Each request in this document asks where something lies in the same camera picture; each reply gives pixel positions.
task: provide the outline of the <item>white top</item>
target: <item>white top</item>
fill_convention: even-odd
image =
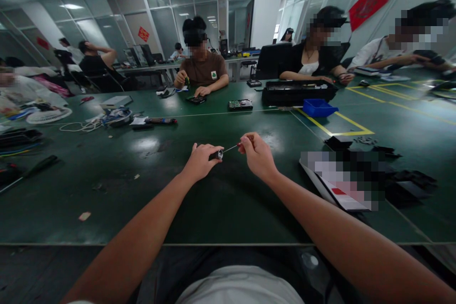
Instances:
[[[67,46],[66,48],[68,52],[71,53],[71,58],[74,60],[74,62],[76,64],[81,63],[82,59],[84,58],[84,54],[81,52],[81,50],[71,45]]]
[[[181,294],[176,304],[304,304],[285,280],[256,266],[227,266]],[[98,304],[86,301],[71,304]]]
[[[410,55],[411,53],[409,50],[390,50],[385,37],[374,39],[362,47],[353,61],[351,61],[348,69],[381,62],[397,56]]]
[[[301,75],[311,75],[313,74],[320,64],[318,62],[304,64],[301,70],[299,70],[298,74]]]

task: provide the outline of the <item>red sign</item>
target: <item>red sign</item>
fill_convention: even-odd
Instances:
[[[40,45],[42,48],[49,50],[49,43],[46,42],[43,38],[37,37],[37,44]]]
[[[381,9],[388,0],[358,0],[349,10],[352,31]]]
[[[139,38],[144,40],[147,43],[147,40],[149,39],[149,32],[147,32],[143,27],[139,27],[139,33],[138,33]]]

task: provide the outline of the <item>screwdriver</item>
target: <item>screwdriver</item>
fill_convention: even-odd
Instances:
[[[51,156],[47,157],[46,159],[43,159],[38,164],[36,164],[33,168],[31,168],[26,173],[24,173],[21,178],[19,178],[18,180],[15,180],[10,185],[8,185],[7,187],[0,190],[0,193],[4,192],[6,189],[10,188],[14,184],[16,184],[18,181],[20,181],[24,178],[31,177],[34,174],[37,174],[38,172],[43,171],[44,169],[47,169],[49,166],[55,164],[57,161],[58,161],[58,158],[54,155],[51,155]]]

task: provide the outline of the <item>black plastic part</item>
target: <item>black plastic part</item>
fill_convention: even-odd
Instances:
[[[353,144],[353,141],[351,138],[348,137],[336,137],[332,136],[328,140],[324,141],[326,145],[328,145],[333,151],[345,151],[347,150],[351,144]]]

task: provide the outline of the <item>white device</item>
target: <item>white device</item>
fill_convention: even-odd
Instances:
[[[102,103],[100,103],[100,106],[103,109],[117,109],[120,108],[122,105],[127,105],[129,104],[133,99],[127,95],[127,96],[114,96],[111,97],[109,100],[106,100]]]

